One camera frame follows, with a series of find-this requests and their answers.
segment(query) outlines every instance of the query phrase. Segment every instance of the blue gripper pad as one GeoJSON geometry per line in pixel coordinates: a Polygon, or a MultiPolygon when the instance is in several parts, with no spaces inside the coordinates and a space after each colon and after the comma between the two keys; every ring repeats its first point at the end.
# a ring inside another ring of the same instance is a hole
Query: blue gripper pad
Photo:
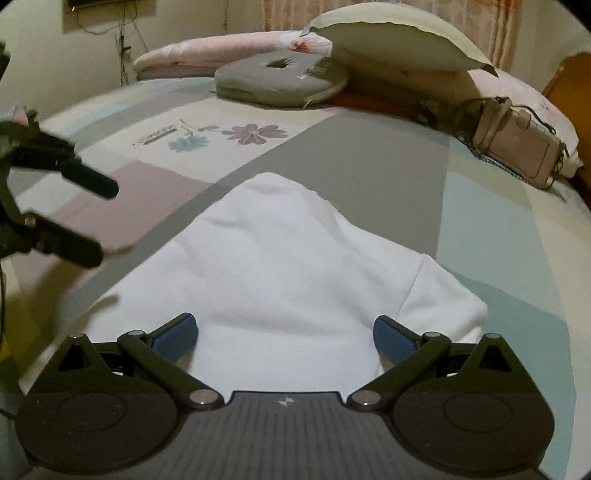
{"type": "Polygon", "coordinates": [[[419,335],[388,317],[378,317],[374,322],[375,348],[393,365],[398,365],[416,352],[419,339],[419,335]]]}
{"type": "Polygon", "coordinates": [[[183,313],[150,333],[148,337],[152,338],[152,350],[169,362],[176,363],[197,345],[198,335],[195,317],[190,313],[183,313]]]}

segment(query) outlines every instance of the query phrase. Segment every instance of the wooden headboard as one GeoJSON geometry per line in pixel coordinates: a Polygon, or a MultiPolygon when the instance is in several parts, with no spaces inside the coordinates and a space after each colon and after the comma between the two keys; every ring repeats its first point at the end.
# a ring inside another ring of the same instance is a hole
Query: wooden headboard
{"type": "Polygon", "coordinates": [[[584,167],[578,169],[571,184],[591,208],[591,52],[565,59],[544,89],[544,95],[570,119],[577,131],[579,157],[584,167]]]}

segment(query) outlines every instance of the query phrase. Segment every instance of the bed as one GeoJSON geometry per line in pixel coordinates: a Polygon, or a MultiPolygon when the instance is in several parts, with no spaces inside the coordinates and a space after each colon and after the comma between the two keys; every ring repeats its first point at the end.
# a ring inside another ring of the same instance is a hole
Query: bed
{"type": "Polygon", "coordinates": [[[591,465],[591,213],[578,195],[566,184],[536,190],[403,119],[260,108],[213,88],[210,78],[140,82],[43,123],[114,176],[121,193],[106,203],[55,175],[11,175],[21,210],[94,236],[109,254],[92,271],[36,253],[3,262],[3,369],[26,390],[50,346],[83,329],[106,291],[230,189],[273,172],[318,192],[354,225],[431,255],[484,300],[485,329],[507,338],[553,410],[543,471],[581,478],[591,465]],[[171,125],[175,132],[146,142],[171,125]]]}

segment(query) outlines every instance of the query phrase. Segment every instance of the curtain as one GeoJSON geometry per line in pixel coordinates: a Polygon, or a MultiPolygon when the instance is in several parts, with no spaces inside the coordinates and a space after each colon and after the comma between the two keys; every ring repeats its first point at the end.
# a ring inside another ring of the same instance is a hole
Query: curtain
{"type": "MultiPolygon", "coordinates": [[[[318,15],[372,0],[261,0],[263,30],[300,30],[318,15]]],[[[493,65],[511,64],[521,0],[396,0],[446,20],[472,40],[493,65]]]]}

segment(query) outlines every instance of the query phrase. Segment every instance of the blue flower print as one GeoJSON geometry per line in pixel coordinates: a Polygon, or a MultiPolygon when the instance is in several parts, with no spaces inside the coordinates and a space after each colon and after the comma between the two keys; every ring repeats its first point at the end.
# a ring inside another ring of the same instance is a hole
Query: blue flower print
{"type": "Polygon", "coordinates": [[[173,142],[168,142],[168,147],[177,153],[192,152],[199,148],[207,147],[209,140],[207,137],[193,135],[190,137],[180,137],[173,142]]]}

